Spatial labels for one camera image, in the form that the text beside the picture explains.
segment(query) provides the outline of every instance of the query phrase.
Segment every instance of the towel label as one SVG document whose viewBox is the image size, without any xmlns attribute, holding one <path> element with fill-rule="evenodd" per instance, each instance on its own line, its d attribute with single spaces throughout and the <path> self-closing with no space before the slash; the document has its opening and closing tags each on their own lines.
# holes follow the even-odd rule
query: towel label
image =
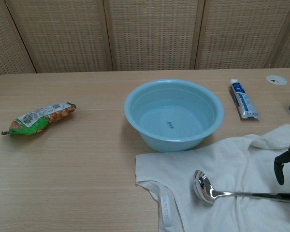
<svg viewBox="0 0 290 232">
<path fill-rule="evenodd" d="M 162 220 L 163 220 L 164 226 L 165 227 L 173 226 L 169 196 L 167 195 L 160 196 L 160 204 L 161 204 Z"/>
</svg>

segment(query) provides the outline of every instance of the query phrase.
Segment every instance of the ladle handle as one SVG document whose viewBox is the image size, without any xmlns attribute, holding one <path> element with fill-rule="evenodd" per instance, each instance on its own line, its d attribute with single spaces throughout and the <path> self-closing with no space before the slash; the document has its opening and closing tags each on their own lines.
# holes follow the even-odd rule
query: ladle handle
<svg viewBox="0 0 290 232">
<path fill-rule="evenodd" d="M 290 193 L 253 193 L 253 192 L 217 192 L 217 197 L 249 197 L 249 198 L 257 198 L 257 199 L 269 199 L 273 201 L 279 202 L 290 202 Z"/>
</svg>

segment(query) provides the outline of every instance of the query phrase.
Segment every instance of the stainless steel ladle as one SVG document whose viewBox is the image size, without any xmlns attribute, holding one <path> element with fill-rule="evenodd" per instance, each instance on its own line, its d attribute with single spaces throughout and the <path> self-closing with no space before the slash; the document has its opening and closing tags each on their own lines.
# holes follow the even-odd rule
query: stainless steel ladle
<svg viewBox="0 0 290 232">
<path fill-rule="evenodd" d="M 290 193 L 252 193 L 252 192 L 221 192 L 214 190 L 207 176 L 200 170 L 196 170 L 193 176 L 193 189 L 198 198 L 207 205 L 214 205 L 218 197 L 250 197 L 257 199 L 269 199 L 290 203 Z"/>
</svg>

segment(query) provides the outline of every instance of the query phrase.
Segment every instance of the light blue plastic basin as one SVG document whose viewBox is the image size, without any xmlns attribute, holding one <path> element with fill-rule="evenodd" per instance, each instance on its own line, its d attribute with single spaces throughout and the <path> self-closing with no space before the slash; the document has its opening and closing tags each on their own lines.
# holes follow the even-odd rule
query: light blue plastic basin
<svg viewBox="0 0 290 232">
<path fill-rule="evenodd" d="M 207 88 L 182 80 L 158 80 L 133 90 L 125 101 L 130 124 L 152 149 L 182 151 L 198 145 L 221 125 L 219 98 Z"/>
</svg>

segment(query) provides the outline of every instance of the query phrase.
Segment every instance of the toothpaste cap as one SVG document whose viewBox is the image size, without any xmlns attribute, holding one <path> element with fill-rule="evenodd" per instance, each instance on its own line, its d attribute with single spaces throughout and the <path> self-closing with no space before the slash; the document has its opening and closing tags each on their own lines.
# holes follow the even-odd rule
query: toothpaste cap
<svg viewBox="0 0 290 232">
<path fill-rule="evenodd" d="M 238 80 L 237 79 L 231 79 L 230 80 L 230 85 L 234 84 L 234 83 L 238 83 Z"/>
</svg>

